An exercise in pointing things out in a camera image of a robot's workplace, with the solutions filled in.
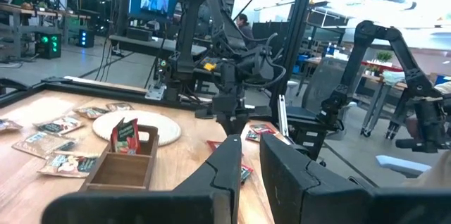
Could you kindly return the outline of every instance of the computer tower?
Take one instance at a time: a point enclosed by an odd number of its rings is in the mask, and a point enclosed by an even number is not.
[[[35,33],[35,55],[52,59],[61,57],[61,34]]]
[[[78,33],[78,46],[83,48],[94,47],[94,31],[80,30]]]

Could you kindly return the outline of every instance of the wooden table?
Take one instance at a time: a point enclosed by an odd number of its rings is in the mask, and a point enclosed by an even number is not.
[[[0,161],[2,163],[0,165],[0,223],[39,223],[47,204],[59,196],[78,191],[84,181],[80,178],[40,175],[36,171],[45,164],[45,160],[12,149],[11,145],[36,132],[32,123],[71,113],[72,109],[77,107],[105,107],[105,104],[111,102],[115,102],[115,100],[45,90],[0,110],[0,118],[9,118],[23,126],[23,129],[18,132],[0,135]],[[131,105],[137,110],[168,116],[182,128],[182,135],[178,141],[158,149],[150,184],[151,190],[175,188],[211,154],[209,145],[206,143],[207,140],[223,141],[226,138],[222,127],[215,120],[194,119],[194,113],[191,111],[144,104],[131,103]],[[86,126],[68,134],[68,136],[83,139],[74,148],[74,151],[101,153],[106,147],[107,141],[93,133],[92,121],[83,120],[86,122]],[[242,139],[245,138],[249,124],[243,131]],[[277,136],[285,140],[280,133]],[[239,222],[241,224],[273,223],[261,178],[259,145],[243,140],[242,152],[244,154],[242,163],[252,167],[254,172],[241,187]]]

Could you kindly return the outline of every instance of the metal frame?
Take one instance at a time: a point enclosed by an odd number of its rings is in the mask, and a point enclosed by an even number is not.
[[[205,106],[193,103],[189,100],[182,101],[155,101],[151,99],[145,99],[145,92],[124,89],[120,87],[97,85],[93,83],[78,82],[70,79],[51,77],[42,80],[40,83],[35,84],[27,90],[15,90],[5,95],[0,95],[0,108],[4,108],[8,105],[14,104],[18,101],[33,96],[44,90],[65,92],[70,94],[81,94],[90,97],[115,99],[119,101],[129,101],[139,104],[162,106],[166,108],[178,108],[186,111],[196,111]],[[253,119],[262,121],[270,121],[268,116],[256,116]]]
[[[278,118],[278,97],[284,95],[287,91],[287,83],[291,78],[293,68],[295,67],[297,54],[301,46],[302,37],[307,26],[308,10],[305,10],[309,5],[309,0],[296,0],[293,8],[293,14],[288,28],[287,39],[285,40],[285,48],[283,50],[283,62],[281,65],[287,70],[285,76],[277,84],[271,92],[271,99],[269,106],[274,118]]]

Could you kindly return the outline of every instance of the cable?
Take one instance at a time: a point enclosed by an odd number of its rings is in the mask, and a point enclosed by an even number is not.
[[[275,33],[273,33],[272,35],[270,35],[269,37],[268,37],[268,40],[266,41],[266,43],[265,43],[265,46],[269,46],[269,43],[271,42],[271,40],[274,38],[274,37],[277,37],[279,34],[277,34],[277,32],[275,32]]]
[[[192,97],[194,97],[196,99],[196,102],[202,103],[202,101],[199,99],[199,97],[186,85],[184,85],[185,90],[188,91],[188,93],[191,94]]]
[[[286,74],[286,72],[287,72],[287,69],[285,69],[283,66],[276,65],[276,64],[272,63],[271,61],[269,61],[268,55],[265,56],[265,59],[266,59],[266,61],[268,62],[268,64],[269,64],[270,66],[272,66],[273,68],[275,68],[275,67],[282,68],[282,72],[280,73],[280,75],[279,75],[276,79],[274,79],[274,80],[272,80],[272,81],[270,81],[270,82],[264,83],[264,84],[262,84],[262,85],[256,85],[256,84],[251,84],[251,83],[243,82],[242,84],[243,84],[244,86],[247,86],[247,87],[260,87],[260,88],[266,88],[266,87],[270,87],[270,86],[272,86],[273,84],[277,83],[279,80],[282,80],[283,76],[285,76],[285,74]]]
[[[243,36],[245,39],[248,39],[249,41],[253,41],[253,42],[262,42],[262,41],[266,41],[266,40],[269,39],[269,37],[267,37],[267,38],[262,38],[262,39],[252,39],[252,38],[246,37],[245,34],[244,34],[243,32],[241,32],[241,30],[240,30],[238,27],[237,27],[237,30],[240,32],[241,36]]]
[[[106,60],[105,60],[105,66],[104,66],[104,69],[103,69],[102,72],[101,72],[100,81],[102,81],[102,80],[104,79],[105,68],[106,68],[107,65],[108,65],[108,58],[110,58],[110,57],[111,57],[111,43],[110,43],[110,46],[109,46],[109,49],[108,49],[108,54],[106,55]]]
[[[161,52],[163,51],[163,45],[164,45],[164,42],[166,41],[167,36],[168,36],[168,35],[167,35],[167,32],[165,32],[163,41],[161,41],[160,49],[158,50],[158,53],[157,53],[156,56],[155,56],[154,63],[152,64],[152,68],[150,68],[149,76],[147,76],[146,84],[144,85],[144,88],[145,88],[145,89],[147,89],[147,84],[149,84],[150,77],[152,76],[152,72],[154,71],[154,68],[156,67],[156,63],[157,63],[158,60],[160,59]]]
[[[14,64],[8,64],[7,66],[2,66],[2,65],[0,65],[0,68],[10,68],[10,69],[18,69],[18,68],[21,68],[23,66],[23,63],[22,62],[19,62],[19,63],[14,63]]]
[[[110,53],[113,53],[112,49],[112,44],[110,44]],[[111,68],[111,64],[113,63],[113,55],[110,55],[110,64],[108,65],[108,69],[106,69],[106,77],[105,77],[105,82],[108,80],[108,74],[110,73],[110,68]]]
[[[105,42],[104,42],[104,50],[103,50],[102,53],[101,53],[100,67],[99,67],[99,69],[98,69],[98,71],[97,71],[96,78],[95,78],[94,80],[97,80],[97,78],[99,77],[100,70],[101,70],[101,65],[103,65],[103,63],[104,63],[104,58],[105,58],[105,47],[106,47],[106,41],[107,41],[107,40],[108,40],[108,38],[105,38]]]

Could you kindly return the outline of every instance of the desk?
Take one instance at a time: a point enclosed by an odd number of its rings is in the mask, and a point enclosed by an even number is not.
[[[78,15],[67,11],[57,11],[58,14],[63,16],[63,44],[69,44],[69,30],[74,28],[76,30],[87,30],[87,21],[91,19],[88,15]],[[69,19],[78,18],[83,19],[83,24],[77,27],[69,25]]]
[[[160,49],[162,38],[158,38],[158,41],[141,41],[136,39],[131,39],[127,37],[121,37],[117,35],[111,35],[109,37],[111,41],[119,42],[119,47],[125,51],[134,51],[141,54],[155,56],[156,52]],[[168,51],[165,55],[162,55],[162,58],[169,57],[175,51],[175,45],[177,41],[166,39],[163,44],[163,50]],[[191,54],[193,56],[200,55],[202,52],[206,51],[205,47],[192,45]]]
[[[91,80],[82,80],[96,84]],[[101,83],[102,86],[126,88],[127,86]],[[70,113],[80,106],[105,106],[116,100],[100,99],[79,94],[44,90],[31,97],[17,101],[0,110],[0,118],[10,118],[23,126],[19,132],[0,136],[0,223],[39,223],[41,214],[55,198],[79,190],[83,179],[58,178],[36,173],[45,160],[31,156],[11,148],[18,140],[32,134],[36,130],[32,123]],[[151,111],[168,116],[182,128],[181,138],[167,146],[160,147],[154,166],[151,190],[171,190],[191,175],[211,154],[207,140],[223,141],[226,138],[222,127],[215,120],[194,119],[192,111],[174,108],[150,106],[130,103],[135,109]],[[92,129],[92,122],[84,120],[86,126],[70,132],[72,137],[81,137],[83,141],[75,147],[75,151],[101,153],[107,141],[97,137]],[[273,223],[271,210],[264,189],[259,160],[259,145],[244,140],[249,125],[242,134],[242,163],[254,169],[240,191],[239,223]]]
[[[51,33],[58,32],[58,25],[56,24],[55,17],[53,19],[54,25],[52,27],[43,27],[42,26],[45,16],[56,16],[56,13],[53,13],[50,11],[27,10],[27,9],[22,9],[21,7],[16,6],[16,5],[11,5],[11,4],[6,4],[6,3],[0,3],[0,11],[10,13],[13,16],[13,25],[0,24],[0,30],[10,30],[13,33],[13,36],[14,36],[14,45],[13,45],[14,52],[13,53],[15,54],[15,56],[17,56],[17,58],[20,58],[20,55],[21,55],[20,38],[22,37],[22,34],[31,33],[31,32],[51,32]],[[32,17],[38,17],[38,26],[21,26],[20,25],[20,14],[28,14]]]

